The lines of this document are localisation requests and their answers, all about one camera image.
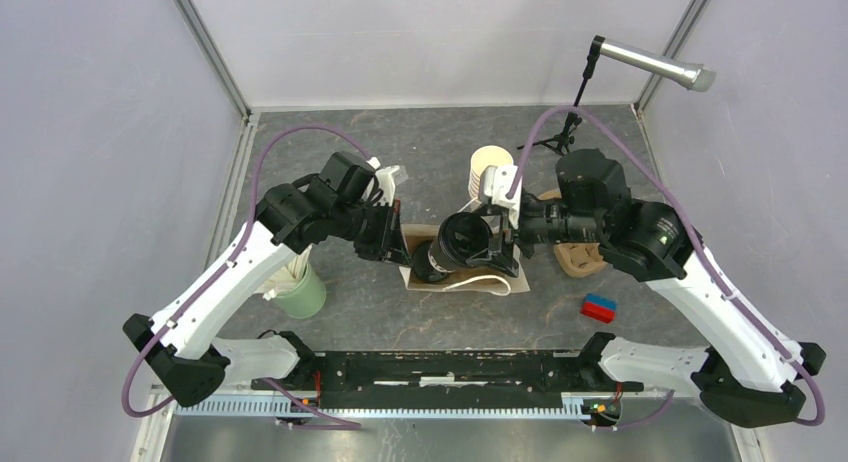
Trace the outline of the green cup holder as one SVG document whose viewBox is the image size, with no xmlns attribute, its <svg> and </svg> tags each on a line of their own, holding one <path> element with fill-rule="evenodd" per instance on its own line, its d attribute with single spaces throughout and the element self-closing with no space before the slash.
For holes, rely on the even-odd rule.
<svg viewBox="0 0 848 462">
<path fill-rule="evenodd" d="M 324 282 L 309 263 L 306 278 L 293 291 L 271 301 L 288 316 L 306 319 L 316 315 L 326 302 L 327 292 Z"/>
</svg>

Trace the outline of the red and blue block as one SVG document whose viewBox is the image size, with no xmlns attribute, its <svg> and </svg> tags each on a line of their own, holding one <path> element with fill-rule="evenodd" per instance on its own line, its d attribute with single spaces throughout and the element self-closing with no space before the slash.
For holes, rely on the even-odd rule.
<svg viewBox="0 0 848 462">
<path fill-rule="evenodd" d="M 588 293 L 583 298 L 580 313 L 591 319 L 609 324 L 615 319 L 617 308 L 615 301 Z"/>
</svg>

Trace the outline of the black sleeved paper cup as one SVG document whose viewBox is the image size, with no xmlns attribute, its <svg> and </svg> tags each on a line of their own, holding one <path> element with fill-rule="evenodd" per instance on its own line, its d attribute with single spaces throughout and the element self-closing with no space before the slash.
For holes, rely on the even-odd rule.
<svg viewBox="0 0 848 462">
<path fill-rule="evenodd" d="M 420 244 L 412 255 L 412 273 L 424 283 L 440 283 L 459 269 L 458 263 L 447 256 L 435 239 Z"/>
</svg>

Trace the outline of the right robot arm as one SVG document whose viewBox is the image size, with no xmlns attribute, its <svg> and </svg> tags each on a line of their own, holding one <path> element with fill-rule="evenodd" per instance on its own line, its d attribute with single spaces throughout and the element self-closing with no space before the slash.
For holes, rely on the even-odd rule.
<svg viewBox="0 0 848 462">
<path fill-rule="evenodd" d="M 697 397 L 714 415 L 745 428 L 800 423 L 807 401 L 821 405 L 814 383 L 826 354 L 768 322 L 720 270 L 680 208 L 636 199 L 622 165 L 597 149 L 561 157 L 559 196 L 523 189 L 514 164 L 476 167 L 476 217 L 498 215 L 473 262 L 503 273 L 517 267 L 511 252 L 530 256 L 541 244 L 594 243 L 614 269 L 669 301 L 707 340 L 704 348 L 648 345 L 608 333 L 594 335 L 577 364 L 580 382 L 602 390 L 613 381 L 662 387 Z"/>
</svg>

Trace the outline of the brown pulp cup carrier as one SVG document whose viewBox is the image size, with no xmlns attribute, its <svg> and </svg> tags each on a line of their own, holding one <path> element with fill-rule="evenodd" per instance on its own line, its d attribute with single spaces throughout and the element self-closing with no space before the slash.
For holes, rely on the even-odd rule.
<svg viewBox="0 0 848 462">
<path fill-rule="evenodd" d="M 608 264 L 598 243 L 561 243 L 553 247 L 561 269 L 572 278 L 585 278 L 604 270 Z"/>
</svg>

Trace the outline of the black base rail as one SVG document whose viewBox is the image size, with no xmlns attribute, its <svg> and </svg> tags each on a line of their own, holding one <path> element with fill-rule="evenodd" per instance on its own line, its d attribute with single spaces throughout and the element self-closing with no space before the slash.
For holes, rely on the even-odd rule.
<svg viewBox="0 0 848 462">
<path fill-rule="evenodd" d="M 564 393 L 639 392 L 578 351 L 327 351 L 278 385 L 312 391 L 322 409 L 555 408 Z"/>
</svg>

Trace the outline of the brown paper bag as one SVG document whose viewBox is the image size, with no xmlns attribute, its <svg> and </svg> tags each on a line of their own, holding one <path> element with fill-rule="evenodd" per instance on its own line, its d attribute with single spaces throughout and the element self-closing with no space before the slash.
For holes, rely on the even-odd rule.
<svg viewBox="0 0 848 462">
<path fill-rule="evenodd" d="M 413 253 L 422 243 L 435 238 L 438 226 L 403 224 L 402 231 L 408 249 L 410 253 Z M 529 283 L 522 266 L 519 266 L 517 277 L 500 274 L 486 268 L 464 269 L 449 274 L 446 279 L 437 283 L 424 282 L 407 267 L 400 267 L 399 272 L 405 288 L 409 291 L 434 293 L 479 292 L 499 297 L 530 291 Z"/>
</svg>

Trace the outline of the white wrapped straws bundle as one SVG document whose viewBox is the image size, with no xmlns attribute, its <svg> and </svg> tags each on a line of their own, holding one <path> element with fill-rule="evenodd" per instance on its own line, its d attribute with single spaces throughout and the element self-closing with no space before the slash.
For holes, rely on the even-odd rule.
<svg viewBox="0 0 848 462">
<path fill-rule="evenodd" d="M 272 300 L 296 289 L 306 278 L 309 267 L 309 257 L 312 246 L 308 246 L 301 254 L 277 270 L 266 279 L 255 291 L 265 300 Z"/>
</svg>

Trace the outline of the black coffee lid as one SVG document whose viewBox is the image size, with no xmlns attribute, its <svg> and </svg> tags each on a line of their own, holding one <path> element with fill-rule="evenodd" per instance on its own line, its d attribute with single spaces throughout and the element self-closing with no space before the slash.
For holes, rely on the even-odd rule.
<svg viewBox="0 0 848 462">
<path fill-rule="evenodd" d="M 492 229 L 481 216 L 469 212 L 455 213 L 439 228 L 438 260 L 444 268 L 451 270 L 476 267 L 487 257 L 492 236 Z"/>
</svg>

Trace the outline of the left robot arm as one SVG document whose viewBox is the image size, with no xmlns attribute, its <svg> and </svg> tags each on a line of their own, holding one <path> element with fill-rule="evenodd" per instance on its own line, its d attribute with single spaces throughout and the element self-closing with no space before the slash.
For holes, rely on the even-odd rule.
<svg viewBox="0 0 848 462">
<path fill-rule="evenodd" d="M 261 378 L 306 387 L 314 363 L 297 338 L 229 340 L 218 333 L 263 283 L 328 238 L 351 242 L 363 260 L 409 264 L 395 197 L 404 178 L 401 166 L 336 152 L 319 173 L 269 189 L 231 245 L 183 294 L 152 316 L 127 319 L 123 331 L 138 361 L 182 407 L 223 385 Z"/>
</svg>

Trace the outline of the stack of white paper cups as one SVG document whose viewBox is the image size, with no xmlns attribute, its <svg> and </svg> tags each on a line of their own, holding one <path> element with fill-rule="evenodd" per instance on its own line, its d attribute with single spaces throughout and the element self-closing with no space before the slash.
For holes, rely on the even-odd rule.
<svg viewBox="0 0 848 462">
<path fill-rule="evenodd" d="M 489 166 L 513 163 L 512 155 L 503 147 L 487 145 L 477 149 L 469 161 L 468 194 L 472 201 L 479 200 L 481 178 Z"/>
</svg>

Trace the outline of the silver cylindrical lamp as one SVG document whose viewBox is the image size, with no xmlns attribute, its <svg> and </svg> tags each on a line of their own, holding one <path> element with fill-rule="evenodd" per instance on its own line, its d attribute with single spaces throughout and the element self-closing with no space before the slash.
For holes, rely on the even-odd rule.
<svg viewBox="0 0 848 462">
<path fill-rule="evenodd" d="M 706 68 L 703 64 L 676 61 L 603 36 L 594 37 L 593 51 L 596 51 L 599 56 L 673 81 L 691 91 L 708 91 L 717 77 L 715 71 Z"/>
</svg>

